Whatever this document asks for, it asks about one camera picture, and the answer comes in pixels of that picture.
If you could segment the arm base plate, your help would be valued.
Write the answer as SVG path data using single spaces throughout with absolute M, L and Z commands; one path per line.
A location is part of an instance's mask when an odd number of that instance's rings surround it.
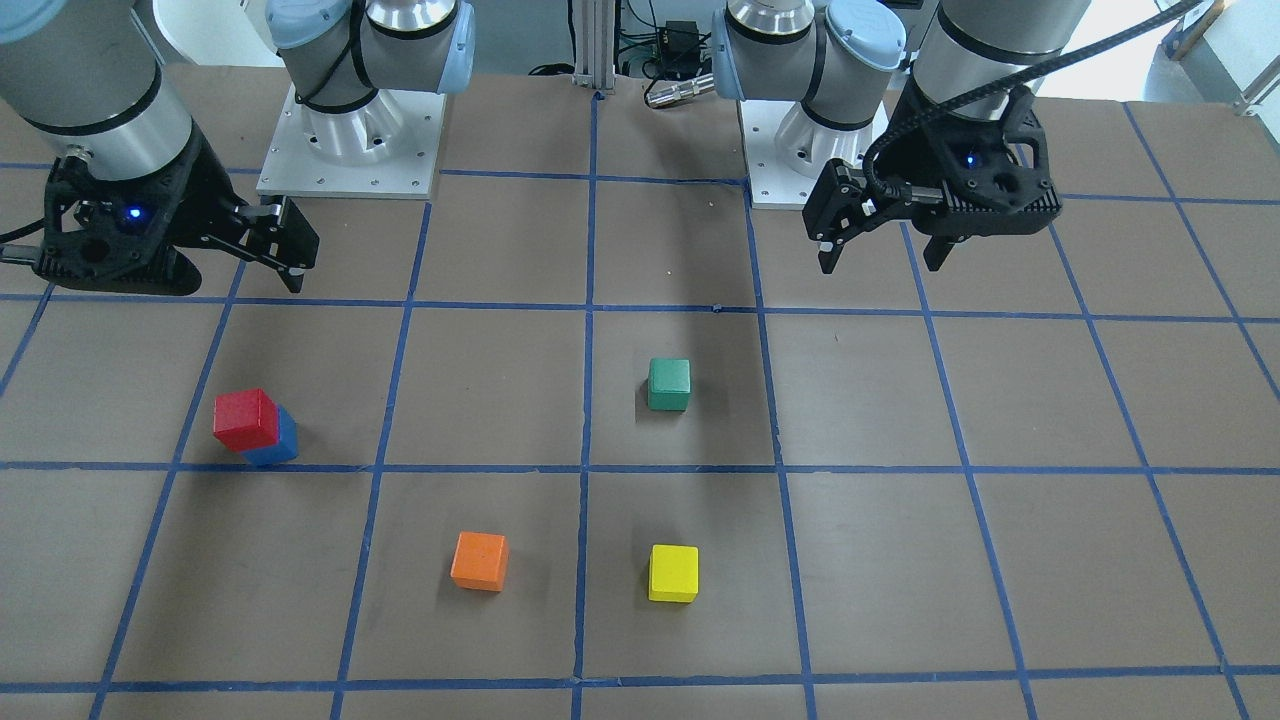
M 751 205 L 772 210 L 803 209 L 820 170 L 833 158 L 861 176 L 867 150 L 888 124 L 883 104 L 876 108 L 870 124 L 854 131 L 815 123 L 799 102 L 741 101 L 739 115 Z
M 433 195 L 448 96 L 383 90 L 326 114 L 288 92 L 256 190 L 264 196 L 399 199 Z

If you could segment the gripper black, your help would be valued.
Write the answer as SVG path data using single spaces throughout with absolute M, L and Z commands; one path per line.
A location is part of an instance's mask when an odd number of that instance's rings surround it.
M 215 249 L 273 269 L 291 293 L 317 260 L 320 238 L 293 199 L 243 200 L 204 132 L 195 129 L 180 155 L 189 170 L 164 237 L 177 247 Z
M 904 100 L 914 100 L 916 113 L 890 122 L 888 129 L 864 152 L 861 176 L 842 158 L 829 159 L 820 168 L 805 202 L 805 231 L 806 237 L 818 243 L 817 259 L 824 275 L 835 273 L 845 245 L 858 234 L 890 220 L 914 220 L 920 210 L 945 204 L 942 188 L 887 176 L 877 163 L 890 145 L 960 108 L 961 99 L 956 96 L 931 104 L 916 90 L 906 94 Z M 959 237 L 931 236 L 925 246 L 927 270 L 938 272 L 956 245 Z

